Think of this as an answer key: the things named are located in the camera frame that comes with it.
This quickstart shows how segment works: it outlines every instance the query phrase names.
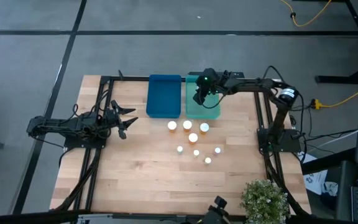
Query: wooden tabletop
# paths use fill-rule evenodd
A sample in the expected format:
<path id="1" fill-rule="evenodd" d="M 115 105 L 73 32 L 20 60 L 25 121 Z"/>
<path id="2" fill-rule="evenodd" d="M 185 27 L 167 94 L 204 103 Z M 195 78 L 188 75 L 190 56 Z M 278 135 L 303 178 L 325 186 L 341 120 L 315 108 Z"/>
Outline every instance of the wooden tabletop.
<path id="1" fill-rule="evenodd" d="M 94 105 L 99 81 L 98 75 L 84 76 L 78 113 L 89 111 Z M 182 83 L 182 113 L 179 119 L 174 119 L 178 123 L 175 133 L 167 129 L 170 119 L 147 116 L 147 90 L 148 82 L 114 82 L 112 99 L 123 108 L 136 109 L 122 116 L 122 120 L 135 116 L 139 119 L 126 131 L 126 140 L 119 138 L 116 129 L 112 130 L 101 152 L 91 210 L 202 215 L 219 195 L 227 200 L 230 215 L 244 215 L 239 204 L 246 183 L 266 178 L 263 157 L 258 153 L 254 94 L 225 97 L 217 120 L 191 119 L 190 133 L 198 134 L 199 125 L 204 122 L 210 129 L 205 135 L 198 134 L 198 142 L 190 145 L 190 133 L 181 128 L 186 120 L 185 84 Z M 183 146 L 182 155 L 176 152 L 177 146 Z M 223 153 L 213 156 L 215 147 L 220 147 Z M 193 156 L 194 149 L 201 152 L 198 158 Z M 63 158 L 50 208 L 59 206 L 76 185 L 84 151 L 74 149 Z M 204 165 L 205 156 L 212 158 L 210 165 Z M 287 188 L 303 209 L 310 212 L 299 161 L 290 153 L 280 153 L 280 157 Z M 85 186 L 81 208 L 85 206 L 87 192 Z"/>

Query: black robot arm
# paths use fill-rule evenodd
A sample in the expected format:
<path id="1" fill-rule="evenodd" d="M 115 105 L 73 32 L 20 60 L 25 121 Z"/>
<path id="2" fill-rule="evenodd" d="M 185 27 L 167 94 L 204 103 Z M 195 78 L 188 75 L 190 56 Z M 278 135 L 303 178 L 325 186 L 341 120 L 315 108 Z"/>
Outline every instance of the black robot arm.
<path id="1" fill-rule="evenodd" d="M 272 125 L 267 130 L 264 139 L 267 145 L 279 145 L 283 137 L 284 120 L 294 104 L 299 92 L 284 82 L 276 82 L 270 78 L 239 79 L 233 78 L 231 73 L 225 71 L 218 75 L 212 68 L 204 70 L 196 84 L 198 89 L 193 97 L 197 104 L 202 105 L 205 97 L 210 94 L 222 93 L 223 96 L 233 95 L 237 92 L 263 92 L 269 100 L 277 106 L 277 113 Z M 277 97 L 272 88 L 281 88 L 282 92 Z"/>
<path id="2" fill-rule="evenodd" d="M 30 120 L 27 127 L 29 136 L 47 133 L 58 133 L 66 138 L 65 147 L 93 147 L 102 146 L 111 134 L 111 128 L 118 128 L 119 137 L 126 139 L 125 130 L 137 119 L 121 121 L 120 115 L 128 114 L 135 109 L 124 109 L 117 102 L 111 102 L 111 109 L 107 109 L 104 116 L 91 110 L 70 119 L 46 119 L 36 116 Z"/>

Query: blue bin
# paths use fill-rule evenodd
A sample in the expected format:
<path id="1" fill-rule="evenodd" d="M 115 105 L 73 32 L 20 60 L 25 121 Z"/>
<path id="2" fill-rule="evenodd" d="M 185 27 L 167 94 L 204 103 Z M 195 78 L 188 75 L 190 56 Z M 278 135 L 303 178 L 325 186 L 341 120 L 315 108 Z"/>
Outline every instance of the blue bin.
<path id="1" fill-rule="evenodd" d="M 179 118 L 180 94 L 180 75 L 150 75 L 146 113 L 151 118 Z"/>

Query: green plant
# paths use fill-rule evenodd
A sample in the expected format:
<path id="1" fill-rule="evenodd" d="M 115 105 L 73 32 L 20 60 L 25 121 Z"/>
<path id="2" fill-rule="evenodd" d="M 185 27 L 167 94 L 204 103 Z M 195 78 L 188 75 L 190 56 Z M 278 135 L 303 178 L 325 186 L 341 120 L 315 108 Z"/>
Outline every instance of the green plant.
<path id="1" fill-rule="evenodd" d="M 245 209 L 248 223 L 279 224 L 290 216 L 287 194 L 270 180 L 247 183 L 241 200 L 240 207 Z"/>

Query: teal bin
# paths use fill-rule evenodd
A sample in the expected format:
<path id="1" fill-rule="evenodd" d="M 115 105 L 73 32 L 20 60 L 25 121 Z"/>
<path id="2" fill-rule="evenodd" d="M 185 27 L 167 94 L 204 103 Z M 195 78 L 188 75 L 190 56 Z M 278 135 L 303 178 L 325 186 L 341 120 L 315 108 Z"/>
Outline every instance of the teal bin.
<path id="1" fill-rule="evenodd" d="M 198 105 L 193 96 L 196 93 L 197 85 L 196 80 L 198 75 L 186 76 L 186 116 L 191 119 L 216 119 L 221 114 L 221 106 L 217 105 L 215 108 L 207 109 Z M 219 101 L 219 95 L 207 95 L 205 97 L 204 105 L 211 107 Z"/>

